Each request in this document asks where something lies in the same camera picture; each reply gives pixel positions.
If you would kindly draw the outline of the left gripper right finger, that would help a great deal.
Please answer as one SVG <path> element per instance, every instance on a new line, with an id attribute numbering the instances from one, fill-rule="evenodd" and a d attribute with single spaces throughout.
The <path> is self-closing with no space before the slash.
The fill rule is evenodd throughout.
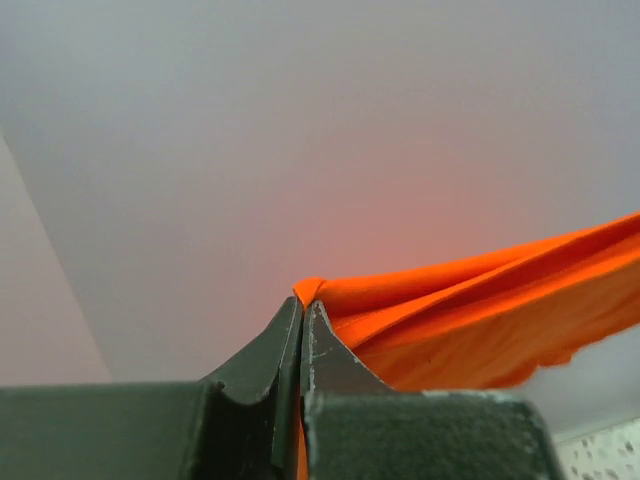
<path id="1" fill-rule="evenodd" d="M 300 374 L 310 479 L 564 476 L 531 403 L 501 390 L 401 393 L 337 337 L 319 301 L 305 314 Z"/>

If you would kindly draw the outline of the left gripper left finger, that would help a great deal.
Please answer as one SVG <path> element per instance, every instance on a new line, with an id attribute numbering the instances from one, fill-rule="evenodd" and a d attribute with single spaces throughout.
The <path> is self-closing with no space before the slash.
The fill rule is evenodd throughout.
<path id="1" fill-rule="evenodd" d="M 5 387 L 5 479 L 293 479 L 303 308 L 196 381 Z"/>

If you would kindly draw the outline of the orange t shirt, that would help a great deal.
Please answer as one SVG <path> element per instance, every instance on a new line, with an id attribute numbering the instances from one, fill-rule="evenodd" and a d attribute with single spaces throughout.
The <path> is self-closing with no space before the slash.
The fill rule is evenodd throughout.
<path id="1" fill-rule="evenodd" d="M 639 217 L 404 271 L 311 277 L 337 337 L 402 392 L 503 389 L 639 323 Z"/>

